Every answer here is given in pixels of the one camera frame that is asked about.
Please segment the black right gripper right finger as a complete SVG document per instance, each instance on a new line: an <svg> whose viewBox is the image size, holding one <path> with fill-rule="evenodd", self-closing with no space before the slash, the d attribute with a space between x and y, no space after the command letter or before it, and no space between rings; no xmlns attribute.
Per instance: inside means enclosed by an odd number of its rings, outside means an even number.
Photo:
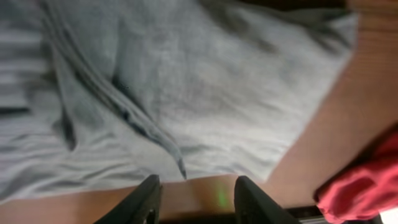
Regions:
<svg viewBox="0 0 398 224"><path fill-rule="evenodd" d="M238 224L300 224L247 176L236 179L234 208Z"/></svg>

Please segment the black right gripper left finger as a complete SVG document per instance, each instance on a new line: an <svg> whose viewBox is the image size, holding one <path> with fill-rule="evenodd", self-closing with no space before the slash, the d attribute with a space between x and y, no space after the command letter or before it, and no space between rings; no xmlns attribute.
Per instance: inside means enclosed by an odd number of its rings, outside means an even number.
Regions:
<svg viewBox="0 0 398 224"><path fill-rule="evenodd" d="M160 178L152 174L95 224L158 224L161 196Z"/></svg>

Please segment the light grey-blue t-shirt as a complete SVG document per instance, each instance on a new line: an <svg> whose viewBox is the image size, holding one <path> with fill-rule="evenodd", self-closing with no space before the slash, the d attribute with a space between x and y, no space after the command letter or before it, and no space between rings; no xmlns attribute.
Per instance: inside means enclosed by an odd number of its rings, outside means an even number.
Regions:
<svg viewBox="0 0 398 224"><path fill-rule="evenodd" d="M357 13L2 1L1 202L157 174L264 181L350 60Z"/></svg>

